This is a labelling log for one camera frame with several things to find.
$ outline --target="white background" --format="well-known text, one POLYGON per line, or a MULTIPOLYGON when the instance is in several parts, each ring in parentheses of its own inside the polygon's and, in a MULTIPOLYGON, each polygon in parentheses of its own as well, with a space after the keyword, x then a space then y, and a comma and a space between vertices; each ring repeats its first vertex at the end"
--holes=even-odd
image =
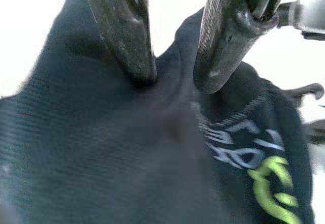
MULTIPOLYGON (((206 0, 149 0, 150 28, 156 55, 172 43, 176 29, 206 0)), ((14 94, 33 67, 46 35, 64 0, 0 0, 0 95, 14 94)), ((261 77, 283 88, 296 88, 318 82, 325 86, 325 42, 304 40, 291 27, 276 29, 262 37, 244 61, 253 65, 261 77)), ((306 97, 300 109, 304 121, 325 118, 325 98, 306 97)), ((317 175, 316 182, 324 183, 317 175)), ((320 201, 325 194, 319 185, 314 208, 317 222, 325 223, 320 201)))

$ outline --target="dark navy fabric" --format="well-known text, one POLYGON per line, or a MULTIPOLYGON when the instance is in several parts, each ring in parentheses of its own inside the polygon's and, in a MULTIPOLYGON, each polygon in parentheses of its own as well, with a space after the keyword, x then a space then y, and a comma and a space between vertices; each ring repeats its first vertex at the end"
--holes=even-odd
POLYGON ((66 0, 25 86, 0 104, 9 224, 313 224, 291 101, 244 62, 218 93, 196 91, 202 13, 156 59, 158 82, 138 88, 88 1, 66 0))

